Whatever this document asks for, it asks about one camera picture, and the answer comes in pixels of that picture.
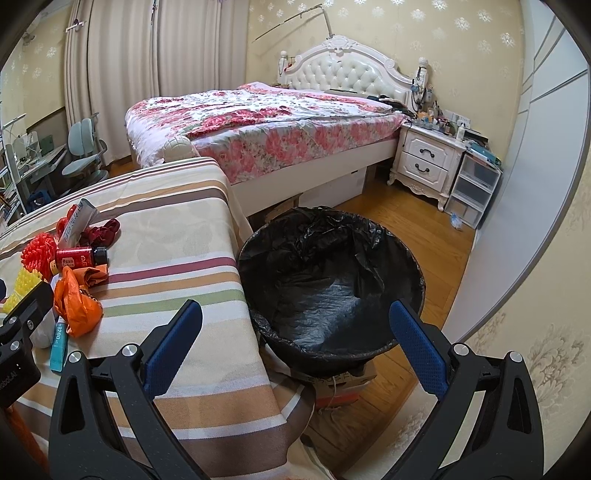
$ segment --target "white box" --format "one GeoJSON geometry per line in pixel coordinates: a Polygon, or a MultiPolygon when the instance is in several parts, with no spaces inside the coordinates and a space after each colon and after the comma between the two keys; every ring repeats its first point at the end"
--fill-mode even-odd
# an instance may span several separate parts
{"type": "Polygon", "coordinates": [[[367,167],[360,168],[353,173],[302,193],[298,205],[308,208],[336,207],[357,195],[361,195],[365,184],[366,170],[367,167]]]}

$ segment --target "red bottle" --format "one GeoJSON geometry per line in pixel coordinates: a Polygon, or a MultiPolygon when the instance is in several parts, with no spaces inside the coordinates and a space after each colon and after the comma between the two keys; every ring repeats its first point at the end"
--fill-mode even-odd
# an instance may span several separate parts
{"type": "Polygon", "coordinates": [[[107,261],[105,247],[64,248],[56,252],[56,267],[59,271],[64,267],[75,269],[106,265],[107,261]]]}

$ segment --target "nightstand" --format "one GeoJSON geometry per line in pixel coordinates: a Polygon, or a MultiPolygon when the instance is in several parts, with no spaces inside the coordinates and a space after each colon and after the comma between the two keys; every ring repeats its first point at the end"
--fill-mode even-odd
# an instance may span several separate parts
{"type": "Polygon", "coordinates": [[[464,143],[453,137],[405,124],[388,185],[398,180],[413,193],[436,199],[442,212],[465,151],[464,143]]]}

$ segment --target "black bottle cap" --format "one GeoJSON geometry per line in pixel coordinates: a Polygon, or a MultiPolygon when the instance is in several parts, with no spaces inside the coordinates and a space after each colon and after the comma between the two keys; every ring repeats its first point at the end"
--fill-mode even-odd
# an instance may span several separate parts
{"type": "Polygon", "coordinates": [[[95,260],[95,265],[106,265],[109,261],[106,247],[94,247],[92,257],[95,260]]]}

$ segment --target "white round stool cushion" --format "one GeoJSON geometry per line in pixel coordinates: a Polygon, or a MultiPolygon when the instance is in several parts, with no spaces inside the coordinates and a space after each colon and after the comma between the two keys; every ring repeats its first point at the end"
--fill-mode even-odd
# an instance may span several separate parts
{"type": "Polygon", "coordinates": [[[164,162],[185,160],[186,158],[195,158],[199,156],[197,148],[184,135],[178,135],[168,140],[162,149],[164,162]]]}

